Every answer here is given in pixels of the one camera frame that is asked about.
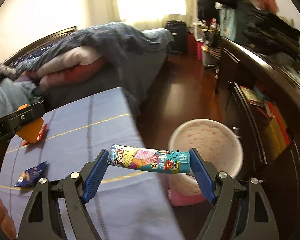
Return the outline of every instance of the blue snack bag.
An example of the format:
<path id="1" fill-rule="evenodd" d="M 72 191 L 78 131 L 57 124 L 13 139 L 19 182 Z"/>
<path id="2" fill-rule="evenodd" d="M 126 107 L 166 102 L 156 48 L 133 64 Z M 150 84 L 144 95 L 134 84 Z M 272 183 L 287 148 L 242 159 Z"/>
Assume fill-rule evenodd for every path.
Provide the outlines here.
<path id="1" fill-rule="evenodd" d="M 46 168 L 47 162 L 40 163 L 26 171 L 23 171 L 14 185 L 15 187 L 31 187 L 35 186 L 42 174 L 43 170 Z"/>

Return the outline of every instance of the yellow book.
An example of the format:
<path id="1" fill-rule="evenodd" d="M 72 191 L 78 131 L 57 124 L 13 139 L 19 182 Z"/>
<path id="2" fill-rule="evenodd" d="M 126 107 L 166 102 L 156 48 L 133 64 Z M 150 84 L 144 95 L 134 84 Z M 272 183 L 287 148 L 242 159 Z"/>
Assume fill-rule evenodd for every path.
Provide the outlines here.
<path id="1" fill-rule="evenodd" d="M 270 121 L 269 125 L 274 134 L 274 138 L 277 142 L 279 152 L 282 153 L 286 149 L 287 144 L 286 144 L 286 141 L 284 140 L 284 137 L 283 137 L 283 134 L 282 134 L 282 131 L 280 129 L 277 119 L 275 117 L 273 117 L 272 120 Z"/>
<path id="2" fill-rule="evenodd" d="M 280 122 L 282 124 L 282 128 L 286 130 L 287 129 L 287 124 L 284 121 L 279 109 L 277 108 L 277 106 L 275 104 L 272 104 L 272 106 L 274 108 L 276 118 L 278 118 L 278 122 Z"/>
<path id="3" fill-rule="evenodd" d="M 272 132 L 270 125 L 265 127 L 264 134 L 267 138 L 266 142 L 269 145 L 269 149 L 271 151 L 270 156 L 267 156 L 267 160 L 271 162 L 280 155 L 280 152 L 278 149 L 277 141 L 274 137 L 274 133 Z"/>

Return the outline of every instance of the desk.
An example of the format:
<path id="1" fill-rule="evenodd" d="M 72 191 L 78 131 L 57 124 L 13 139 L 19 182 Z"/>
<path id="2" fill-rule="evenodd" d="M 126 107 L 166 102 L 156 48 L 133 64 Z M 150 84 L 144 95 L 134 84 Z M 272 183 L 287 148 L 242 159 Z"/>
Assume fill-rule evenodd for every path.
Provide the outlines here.
<path id="1" fill-rule="evenodd" d="M 300 226 L 300 89 L 279 66 L 261 55 L 225 38 L 222 47 L 219 109 L 223 122 L 231 129 L 235 127 L 241 137 L 244 162 L 239 178 L 255 176 L 264 181 L 280 239 L 288 239 Z M 260 122 L 239 88 L 253 88 L 257 81 L 276 102 L 291 137 L 290 145 L 272 162 L 264 147 L 266 138 L 260 136 Z"/>

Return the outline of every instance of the blue gripper pad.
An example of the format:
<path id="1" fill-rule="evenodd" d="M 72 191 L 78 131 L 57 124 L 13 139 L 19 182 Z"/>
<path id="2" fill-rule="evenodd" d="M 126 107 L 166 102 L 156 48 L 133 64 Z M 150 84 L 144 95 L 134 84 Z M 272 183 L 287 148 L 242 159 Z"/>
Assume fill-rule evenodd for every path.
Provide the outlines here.
<path id="1" fill-rule="evenodd" d="M 202 162 L 200 161 L 200 159 L 202 160 L 202 158 L 200 155 L 197 156 L 196 152 L 193 149 L 190 149 L 189 153 L 191 170 L 194 174 L 195 179 L 197 180 L 201 193 L 206 199 L 208 199 L 210 203 L 214 204 L 217 199 L 216 195 L 214 194 L 214 183 L 205 167 L 203 166 Z"/>
<path id="2" fill-rule="evenodd" d="M 96 195 L 103 176 L 109 166 L 108 155 L 109 152 L 105 150 L 84 183 L 84 193 L 82 195 L 82 202 L 84 204 L 88 203 L 88 201 Z"/>

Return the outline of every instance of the bed headboard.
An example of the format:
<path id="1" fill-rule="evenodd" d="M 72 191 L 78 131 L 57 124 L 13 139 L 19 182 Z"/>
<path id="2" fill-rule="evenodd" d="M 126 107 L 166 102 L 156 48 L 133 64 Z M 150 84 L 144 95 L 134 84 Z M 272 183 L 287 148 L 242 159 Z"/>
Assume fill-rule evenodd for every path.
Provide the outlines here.
<path id="1" fill-rule="evenodd" d="M 56 33 L 50 34 L 50 35 L 48 35 L 48 36 L 46 36 L 46 37 L 44 37 L 40 40 L 37 40 L 37 41 L 31 43 L 30 45 L 24 47 L 23 49 L 19 50 L 17 53 L 15 53 L 14 55 L 12 55 L 8 59 L 6 59 L 3 62 L 3 64 L 6 65 L 6 66 L 9 66 L 11 63 L 16 61 L 18 58 L 24 57 L 27 54 L 38 50 L 40 47 L 42 47 L 46 44 L 49 44 L 53 41 L 64 38 L 65 36 L 69 35 L 70 33 L 75 32 L 77 30 L 78 30 L 78 28 L 77 28 L 77 26 L 75 26 L 75 27 L 67 28 L 67 29 L 64 29 L 62 31 L 58 31 Z"/>

